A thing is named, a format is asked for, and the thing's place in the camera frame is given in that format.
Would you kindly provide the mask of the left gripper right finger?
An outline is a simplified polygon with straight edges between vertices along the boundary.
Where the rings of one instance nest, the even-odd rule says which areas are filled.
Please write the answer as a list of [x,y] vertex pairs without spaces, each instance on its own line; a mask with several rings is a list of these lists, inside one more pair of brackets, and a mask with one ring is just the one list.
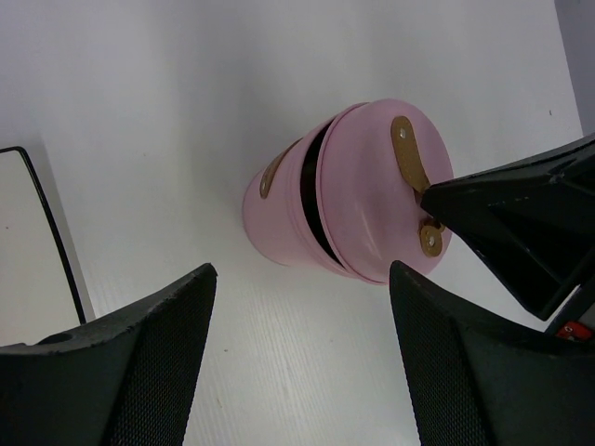
[[421,444],[593,444],[593,344],[507,320],[401,261],[390,301]]

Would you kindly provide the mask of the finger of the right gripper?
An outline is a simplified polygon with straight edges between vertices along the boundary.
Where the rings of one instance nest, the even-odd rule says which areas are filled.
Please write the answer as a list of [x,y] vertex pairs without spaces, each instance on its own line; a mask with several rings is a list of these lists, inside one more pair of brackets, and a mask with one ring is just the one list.
[[421,206],[545,321],[594,274],[594,137],[437,183]]

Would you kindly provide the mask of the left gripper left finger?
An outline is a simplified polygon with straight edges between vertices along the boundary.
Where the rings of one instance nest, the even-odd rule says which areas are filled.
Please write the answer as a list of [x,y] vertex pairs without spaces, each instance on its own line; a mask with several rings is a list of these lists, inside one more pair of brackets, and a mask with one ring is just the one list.
[[3,346],[2,444],[182,444],[217,277],[206,263],[94,321]]

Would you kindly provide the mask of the pink lid with brown handle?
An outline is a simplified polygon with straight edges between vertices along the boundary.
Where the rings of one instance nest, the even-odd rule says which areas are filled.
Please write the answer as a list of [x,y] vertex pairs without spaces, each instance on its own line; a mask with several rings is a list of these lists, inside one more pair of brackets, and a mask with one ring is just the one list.
[[430,184],[453,178],[435,125],[394,98],[341,113],[320,151],[316,189],[324,233],[340,264],[364,282],[387,283],[395,260],[428,274],[442,259],[422,250],[419,229],[429,216],[403,179],[396,144],[412,148]]

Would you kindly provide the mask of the pink cylindrical lunch box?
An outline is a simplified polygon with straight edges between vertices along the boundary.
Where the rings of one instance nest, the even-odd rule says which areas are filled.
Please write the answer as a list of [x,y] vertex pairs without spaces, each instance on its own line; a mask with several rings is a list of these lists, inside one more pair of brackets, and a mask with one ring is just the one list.
[[332,259],[316,241],[303,211],[300,179],[314,140],[332,131],[346,114],[362,106],[351,105],[314,127],[250,182],[243,200],[244,229],[253,246],[269,260],[286,267],[318,267],[351,279],[360,277]]

